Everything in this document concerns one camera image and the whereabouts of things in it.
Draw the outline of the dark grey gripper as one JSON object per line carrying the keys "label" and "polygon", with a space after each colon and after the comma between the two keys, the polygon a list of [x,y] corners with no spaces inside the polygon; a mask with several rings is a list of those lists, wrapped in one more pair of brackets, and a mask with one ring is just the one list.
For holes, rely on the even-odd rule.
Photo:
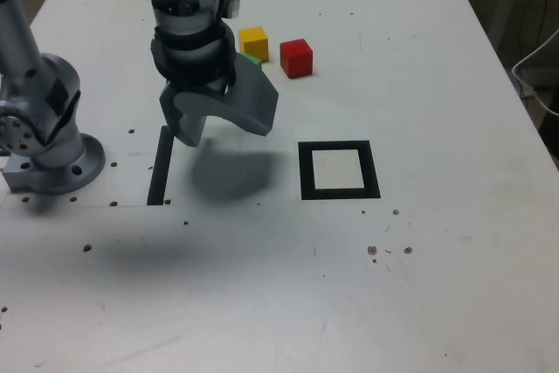
{"label": "dark grey gripper", "polygon": [[206,116],[227,120],[244,131],[266,136],[273,128],[279,94],[262,69],[237,53],[235,81],[177,74],[168,79],[160,104],[169,131],[189,147],[200,143]]}

